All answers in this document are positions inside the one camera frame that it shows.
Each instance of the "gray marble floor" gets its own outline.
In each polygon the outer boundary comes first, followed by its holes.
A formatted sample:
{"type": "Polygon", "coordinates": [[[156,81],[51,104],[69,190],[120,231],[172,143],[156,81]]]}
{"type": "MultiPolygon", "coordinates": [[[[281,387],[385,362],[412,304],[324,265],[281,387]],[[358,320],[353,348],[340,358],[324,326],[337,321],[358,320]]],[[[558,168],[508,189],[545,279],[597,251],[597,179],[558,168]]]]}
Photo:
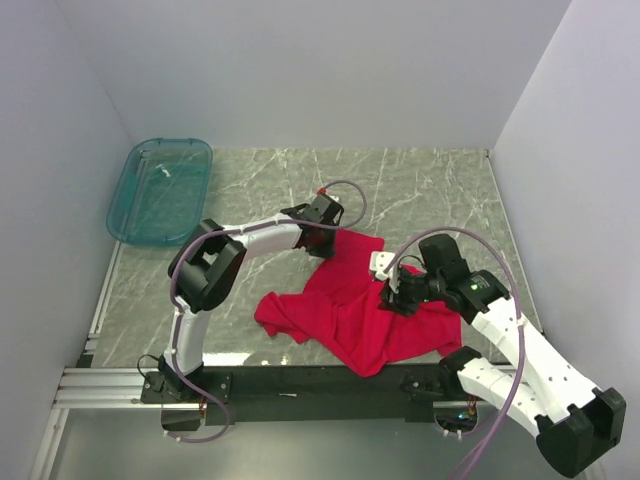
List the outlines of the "gray marble floor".
{"type": "MultiPolygon", "coordinates": [[[[386,250],[439,225],[465,227],[489,240],[509,261],[524,312],[539,326],[491,166],[480,149],[217,150],[204,216],[223,224],[258,220],[309,201],[319,186],[340,178],[361,184],[369,198],[369,211],[354,229],[384,237],[386,250]]],[[[357,215],[357,193],[342,186],[331,193],[346,208],[344,221],[357,215]]],[[[488,268],[505,281],[483,247],[462,237],[459,244],[471,268],[488,268]]],[[[163,351],[172,318],[166,270],[175,253],[176,249],[122,245],[103,305],[94,367],[131,367],[143,353],[163,351]]],[[[244,265],[229,298],[212,316],[205,340],[206,364],[338,363],[314,341],[297,345],[285,335],[269,338],[253,319],[265,294],[301,291],[317,264],[317,259],[294,250],[244,265]]],[[[463,340],[492,361],[502,361],[499,352],[465,324],[463,340]]],[[[438,359],[431,353],[411,361],[438,359]]]]}

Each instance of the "white backdrop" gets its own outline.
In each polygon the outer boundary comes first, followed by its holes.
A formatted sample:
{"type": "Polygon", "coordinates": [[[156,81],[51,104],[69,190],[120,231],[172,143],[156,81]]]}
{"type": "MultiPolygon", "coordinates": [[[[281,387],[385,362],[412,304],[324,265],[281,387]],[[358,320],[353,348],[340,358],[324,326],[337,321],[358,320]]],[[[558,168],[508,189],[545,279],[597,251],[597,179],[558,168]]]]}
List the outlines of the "white backdrop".
{"type": "Polygon", "coordinates": [[[575,0],[495,149],[545,330],[628,403],[611,479],[640,478],[640,3],[575,0]]]}
{"type": "Polygon", "coordinates": [[[86,340],[131,142],[53,2],[0,2],[0,64],[0,477],[20,480],[86,340]]]}
{"type": "Polygon", "coordinates": [[[134,141],[493,147],[569,0],[58,0],[134,141]]]}

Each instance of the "crumpled red fabric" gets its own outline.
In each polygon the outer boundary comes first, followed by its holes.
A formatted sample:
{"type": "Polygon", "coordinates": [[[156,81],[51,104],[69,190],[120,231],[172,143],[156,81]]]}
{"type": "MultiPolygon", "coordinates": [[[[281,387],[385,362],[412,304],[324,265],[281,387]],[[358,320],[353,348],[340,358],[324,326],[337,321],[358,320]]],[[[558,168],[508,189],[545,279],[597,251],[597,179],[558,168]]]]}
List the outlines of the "crumpled red fabric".
{"type": "Polygon", "coordinates": [[[316,269],[302,293],[269,293],[258,304],[256,321],[270,336],[316,339],[363,377],[389,362],[460,348],[460,315],[442,302],[422,304],[411,317],[379,308],[384,283],[373,280],[369,258],[383,248],[382,238],[339,230],[335,256],[316,269]]]}

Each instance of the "wire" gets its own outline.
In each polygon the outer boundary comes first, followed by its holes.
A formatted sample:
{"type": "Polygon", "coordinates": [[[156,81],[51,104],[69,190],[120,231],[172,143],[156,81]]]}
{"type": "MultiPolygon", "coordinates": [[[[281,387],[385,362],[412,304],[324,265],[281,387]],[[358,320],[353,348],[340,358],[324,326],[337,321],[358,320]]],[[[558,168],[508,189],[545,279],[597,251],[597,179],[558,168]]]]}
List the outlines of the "wire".
{"type": "MultiPolygon", "coordinates": [[[[400,249],[396,252],[394,257],[391,259],[391,262],[389,263],[389,265],[387,265],[387,267],[384,269],[384,272],[387,273],[395,264],[397,264],[399,259],[402,258],[402,255],[404,254],[404,252],[406,252],[407,249],[411,247],[411,245],[413,245],[418,240],[428,235],[432,235],[434,233],[447,232],[447,231],[462,233],[463,235],[471,237],[477,242],[481,243],[487,250],[489,250],[493,258],[495,258],[498,264],[500,264],[500,268],[504,271],[505,275],[507,276],[507,280],[509,282],[509,287],[511,290],[511,295],[513,296],[513,303],[516,309],[516,319],[520,320],[520,318],[522,318],[522,305],[520,303],[520,295],[518,294],[518,288],[516,287],[516,282],[515,282],[515,279],[513,278],[513,274],[511,273],[511,270],[509,269],[506,261],[489,244],[489,242],[483,239],[480,235],[470,230],[467,230],[465,228],[436,227],[436,228],[430,228],[428,230],[424,230],[423,232],[420,232],[414,235],[409,240],[407,240],[405,244],[402,245],[402,247],[400,247],[400,249]]],[[[496,416],[496,419],[493,422],[493,425],[491,425],[489,432],[487,432],[487,435],[453,469],[453,471],[447,477],[448,479],[453,479],[454,475],[458,472],[458,470],[460,470],[464,466],[464,464],[467,461],[469,463],[465,468],[465,470],[463,471],[461,478],[462,479],[468,478],[468,476],[471,474],[471,471],[480,460],[480,457],[482,456],[487,446],[491,442],[491,439],[495,436],[496,432],[498,431],[498,428],[504,421],[504,418],[506,417],[507,412],[511,407],[511,404],[513,403],[513,399],[516,396],[518,386],[520,385],[520,381],[522,380],[522,374],[524,372],[525,357],[526,357],[526,352],[525,352],[525,341],[524,341],[524,325],[519,325],[518,326],[518,365],[516,367],[516,373],[513,379],[513,384],[511,385],[511,389],[509,390],[509,394],[507,395],[506,401],[502,406],[502,408],[500,409],[500,411],[498,412],[498,415],[496,416]]]]}
{"type": "Polygon", "coordinates": [[[140,375],[142,375],[142,378],[146,379],[147,376],[142,373],[142,370],[140,369],[140,360],[142,360],[145,357],[149,357],[149,358],[153,358],[156,362],[159,362],[160,359],[158,357],[156,357],[155,355],[151,355],[149,353],[145,353],[144,355],[140,355],[140,358],[138,358],[138,361],[136,362],[136,368],[138,369],[138,373],[140,375]]]}
{"type": "MultiPolygon", "coordinates": [[[[309,222],[307,220],[298,220],[298,219],[294,219],[294,218],[287,218],[284,220],[279,220],[278,224],[296,224],[296,225],[308,225],[308,226],[312,226],[312,227],[317,227],[317,228],[323,228],[326,230],[342,230],[342,229],[346,229],[346,228],[350,228],[353,227],[354,225],[356,225],[358,222],[360,222],[360,220],[362,220],[367,212],[367,196],[364,193],[364,190],[362,190],[362,187],[360,187],[360,185],[358,185],[355,182],[352,182],[351,180],[334,180],[333,182],[329,182],[327,183],[324,187],[322,187],[319,191],[324,191],[330,187],[333,187],[334,185],[340,185],[340,184],[345,184],[345,185],[351,185],[352,187],[354,187],[358,193],[360,194],[360,197],[362,198],[362,209],[360,210],[360,213],[358,214],[358,216],[356,217],[355,220],[353,220],[352,222],[346,224],[346,225],[323,225],[321,223],[314,223],[314,222],[309,222]]],[[[271,227],[273,225],[276,225],[276,221],[275,220],[265,220],[264,222],[261,223],[257,223],[254,225],[250,225],[246,228],[243,229],[242,233],[250,233],[256,230],[261,230],[263,228],[267,228],[267,227],[271,227]]],[[[229,408],[222,403],[222,401],[220,401],[215,395],[212,395],[211,393],[207,392],[206,390],[203,390],[202,388],[198,387],[196,384],[194,384],[193,382],[191,382],[188,378],[186,378],[186,376],[182,373],[182,371],[180,370],[180,366],[178,365],[178,337],[180,334],[180,326],[182,325],[182,320],[184,318],[184,307],[180,304],[180,302],[178,301],[176,292],[178,289],[178,275],[180,273],[180,270],[182,269],[182,265],[184,265],[184,262],[186,261],[187,258],[189,258],[198,248],[200,248],[200,246],[206,241],[209,240],[211,238],[220,236],[220,235],[237,235],[241,233],[240,229],[229,229],[229,230],[215,230],[213,232],[208,232],[205,233],[204,235],[199,236],[198,238],[196,238],[193,242],[191,242],[191,244],[185,248],[184,252],[182,253],[182,255],[180,256],[180,258],[178,259],[176,266],[173,269],[173,274],[171,275],[171,283],[169,285],[169,298],[171,300],[171,303],[173,304],[173,306],[176,309],[176,317],[175,317],[175,322],[174,322],[174,329],[173,329],[173,335],[172,335],[172,340],[171,340],[171,362],[172,362],[172,366],[176,372],[176,375],[178,376],[178,378],[185,384],[187,385],[189,388],[191,388],[194,392],[199,393],[200,395],[202,395],[203,397],[205,397],[207,400],[210,400],[211,402],[215,403],[224,413],[225,415],[225,424],[223,425],[223,427],[215,434],[210,435],[208,437],[204,437],[204,438],[185,438],[185,437],[181,437],[175,433],[172,432],[168,432],[167,435],[170,436],[171,438],[176,439],[177,441],[181,441],[184,443],[205,443],[205,442],[209,442],[211,440],[215,440],[217,438],[220,438],[222,435],[225,434],[225,432],[229,429],[229,426],[231,425],[231,412],[229,411],[229,408]]]]}
{"type": "Polygon", "coordinates": [[[398,265],[400,265],[405,258],[415,258],[418,261],[418,263],[420,264],[420,266],[422,267],[423,270],[427,269],[426,265],[422,262],[422,259],[420,257],[418,257],[417,255],[405,255],[400,260],[398,260],[398,265]]]}

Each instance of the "blue tray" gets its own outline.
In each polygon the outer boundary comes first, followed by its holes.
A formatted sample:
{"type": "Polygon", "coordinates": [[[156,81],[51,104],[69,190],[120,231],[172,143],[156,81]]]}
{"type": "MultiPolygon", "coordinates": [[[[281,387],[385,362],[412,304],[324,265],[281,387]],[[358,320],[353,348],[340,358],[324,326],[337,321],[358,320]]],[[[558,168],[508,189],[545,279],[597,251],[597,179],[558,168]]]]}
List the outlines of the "blue tray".
{"type": "Polygon", "coordinates": [[[132,245],[182,245],[200,222],[212,159],[211,147],[193,138],[137,145],[111,201],[111,235],[132,245]]]}

